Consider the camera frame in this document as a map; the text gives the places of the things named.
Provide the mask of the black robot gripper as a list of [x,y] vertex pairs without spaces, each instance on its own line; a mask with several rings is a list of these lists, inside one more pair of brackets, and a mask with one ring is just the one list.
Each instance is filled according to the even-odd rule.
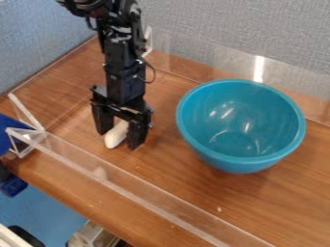
[[100,135],[114,125],[114,118],[128,121],[128,149],[134,150],[145,141],[150,109],[144,100],[146,64],[133,62],[126,68],[104,64],[105,84],[92,85],[92,118]]

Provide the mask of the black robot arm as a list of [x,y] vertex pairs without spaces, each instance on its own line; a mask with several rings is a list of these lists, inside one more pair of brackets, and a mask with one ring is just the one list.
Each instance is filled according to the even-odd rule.
[[98,134],[114,128],[114,120],[128,122],[128,148],[145,141],[152,109],[144,100],[146,73],[154,68],[142,58],[146,39],[141,27],[141,10],[136,0],[56,0],[73,15],[81,17],[97,33],[104,55],[105,84],[93,85],[92,118]]

